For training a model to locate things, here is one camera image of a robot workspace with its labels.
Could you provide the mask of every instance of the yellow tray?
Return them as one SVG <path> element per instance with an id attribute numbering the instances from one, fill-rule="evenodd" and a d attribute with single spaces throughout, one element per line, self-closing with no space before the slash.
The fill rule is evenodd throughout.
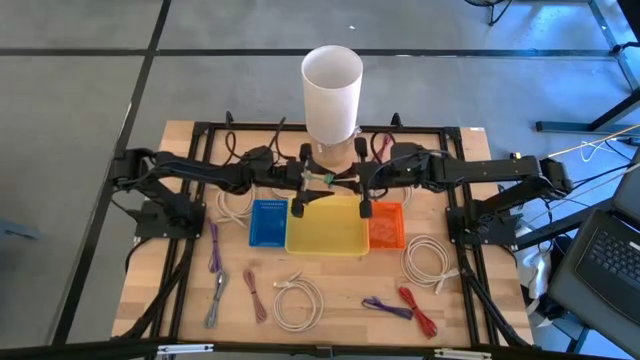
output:
<path id="1" fill-rule="evenodd" d="M 369 252 L 369 224 L 360 218 L 360 197 L 333 195 L 312 201 L 304 217 L 289 215 L 285 249 L 296 255 L 360 256 Z"/>

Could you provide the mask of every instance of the white cup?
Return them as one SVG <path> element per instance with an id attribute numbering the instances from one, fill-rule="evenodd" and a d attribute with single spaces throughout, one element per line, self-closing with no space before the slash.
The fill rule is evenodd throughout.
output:
<path id="1" fill-rule="evenodd" d="M 335 145 L 356 130 L 362 60 L 337 45 L 319 47 L 302 60 L 307 131 L 316 141 Z"/>

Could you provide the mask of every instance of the gray floor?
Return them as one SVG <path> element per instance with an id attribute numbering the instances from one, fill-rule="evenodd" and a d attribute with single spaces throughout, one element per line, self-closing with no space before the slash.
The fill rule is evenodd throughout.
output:
<path id="1" fill-rule="evenodd" d="M 612 31 L 632 34 L 613 0 L 598 1 Z M 0 47 L 146 47 L 160 0 L 0 0 Z M 161 48 L 607 49 L 584 4 L 515 2 L 493 28 L 462 0 L 174 1 Z M 640 74 L 640 55 L 629 51 Z M 482 126 L 494 157 L 544 156 L 592 137 L 538 134 L 539 120 L 591 121 L 628 96 L 617 64 L 596 59 L 364 58 L 361 124 Z M 169 119 L 303 120 L 299 57 L 159 58 L 151 70 L 130 146 L 157 147 Z M 36 241 L 0 243 L 0 347 L 46 341 L 51 319 L 105 175 L 133 91 L 140 58 L 0 58 L 0 218 L 38 228 Z M 640 113 L 626 122 L 637 123 Z M 633 150 L 618 145 L 631 155 Z M 574 179 L 624 159 L 598 152 L 559 158 Z M 605 186 L 581 201 L 611 195 Z M 140 199 L 119 196 L 126 205 Z M 532 202 L 525 219 L 543 209 Z M 556 217 L 580 209 L 567 204 Z M 534 222 L 543 225 L 546 219 Z M 109 336 L 133 224 L 111 209 L 71 341 Z M 562 350 L 552 328 L 536 342 Z M 598 334 L 585 351 L 621 356 Z M 229 355 L 228 358 L 249 358 Z"/>

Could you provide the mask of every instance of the wooden board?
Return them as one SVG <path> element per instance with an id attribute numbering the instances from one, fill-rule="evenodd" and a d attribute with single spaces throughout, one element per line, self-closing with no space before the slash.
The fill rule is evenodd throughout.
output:
<path id="1" fill-rule="evenodd" d="M 186 156 L 191 138 L 193 122 L 169 121 L 160 150 L 171 151 Z M 220 164 L 228 157 L 224 145 L 226 131 L 216 131 L 213 145 L 212 163 Z M 236 152 L 242 154 L 261 144 L 267 144 L 273 132 L 238 131 Z M 490 158 L 484 129 L 462 129 L 463 145 L 467 160 Z M 439 149 L 435 135 L 396 134 L 398 141 L 412 141 L 426 148 Z M 282 132 L 281 150 L 295 155 L 300 144 L 309 142 L 305 132 Z M 345 154 L 347 162 L 356 161 L 355 152 Z M 383 159 L 389 158 L 389 150 Z M 164 179 L 164 183 L 178 191 L 180 180 Z M 314 182 L 315 188 L 324 184 Z M 350 194 L 345 189 L 333 188 L 337 193 Z M 208 215 L 219 218 L 216 210 L 215 186 L 207 186 L 205 201 Z M 495 194 L 494 184 L 474 184 L 474 198 L 484 199 Z M 258 190 L 259 198 L 271 198 L 268 189 Z M 233 209 L 242 209 L 248 197 L 228 195 L 228 204 Z M 403 190 L 391 190 L 384 199 L 402 201 Z M 440 241 L 449 251 L 453 266 L 457 266 L 455 250 L 448 242 L 444 209 L 448 205 L 446 194 L 433 194 L 423 189 L 414 191 L 413 200 L 405 208 L 405 232 L 407 242 L 417 235 L 427 234 Z M 229 284 L 220 303 L 218 325 L 215 329 L 205 329 L 203 320 L 213 297 L 214 274 L 208 270 L 212 251 L 211 235 L 205 226 L 202 238 L 196 242 L 191 274 L 189 277 L 179 338 L 192 341 L 224 341 L 280 344 L 342 344 L 342 345 L 386 345 L 386 346 L 469 346 L 466 316 L 463 305 L 460 279 L 445 282 L 442 292 L 435 295 L 433 288 L 424 289 L 408 282 L 400 269 L 400 252 L 371 250 L 362 257 L 322 257 L 296 256 L 284 249 L 250 248 L 248 229 L 235 223 L 220 225 L 219 241 L 222 263 L 229 274 Z M 158 290 L 160 276 L 165 261 L 167 240 L 154 239 L 142 246 L 131 259 L 129 273 L 125 280 L 120 307 L 113 327 L 113 335 L 130 328 L 149 305 Z M 520 292 L 520 283 L 514 260 L 499 247 L 484 246 L 484 257 L 490 282 L 491 295 L 505 318 L 516 331 L 532 342 L 531 330 L 525 313 Z M 439 271 L 435 254 L 420 253 L 416 261 L 426 271 Z M 255 323 L 253 305 L 247 285 L 242 279 L 242 271 L 252 268 L 257 278 L 257 291 L 267 312 L 268 320 L 260 325 Z M 303 276 L 314 281 L 324 296 L 325 312 L 313 329 L 303 333 L 282 330 L 272 316 L 273 299 L 276 289 L 274 281 L 284 280 L 298 270 Z M 360 302 L 365 297 L 378 296 L 384 302 L 404 306 L 397 295 L 398 286 L 407 286 L 414 293 L 420 308 L 431 317 L 439 328 L 438 336 L 427 340 L 420 332 L 416 321 L 407 321 L 387 313 L 362 308 Z M 165 309 L 162 334 L 168 333 L 168 323 L 173 309 L 173 298 Z M 292 322 L 301 321 L 309 311 L 309 302 L 304 295 L 291 291 L 285 298 L 286 316 Z M 475 301 L 481 340 L 487 342 L 486 326 L 479 301 Z"/>

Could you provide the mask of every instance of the laptop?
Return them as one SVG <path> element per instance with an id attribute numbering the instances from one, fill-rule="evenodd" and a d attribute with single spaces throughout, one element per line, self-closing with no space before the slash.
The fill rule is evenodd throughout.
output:
<path id="1" fill-rule="evenodd" d="M 640 150 L 633 162 L 640 162 Z M 585 220 L 549 285 L 549 296 L 640 358 L 640 169 L 626 174 L 613 211 Z"/>

